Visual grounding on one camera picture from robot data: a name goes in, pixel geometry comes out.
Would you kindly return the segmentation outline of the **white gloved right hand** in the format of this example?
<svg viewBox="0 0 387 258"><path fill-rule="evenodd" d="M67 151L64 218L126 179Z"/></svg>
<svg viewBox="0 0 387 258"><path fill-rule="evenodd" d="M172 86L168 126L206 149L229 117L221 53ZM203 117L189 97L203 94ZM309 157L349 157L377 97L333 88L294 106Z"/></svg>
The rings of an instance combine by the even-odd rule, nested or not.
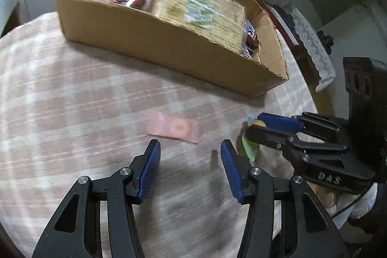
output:
<svg viewBox="0 0 387 258"><path fill-rule="evenodd" d="M324 205L338 229L342 228L349 218L360 219L370 212L377 199L377 183L361 194L334 191L313 183L309 186Z"/></svg>

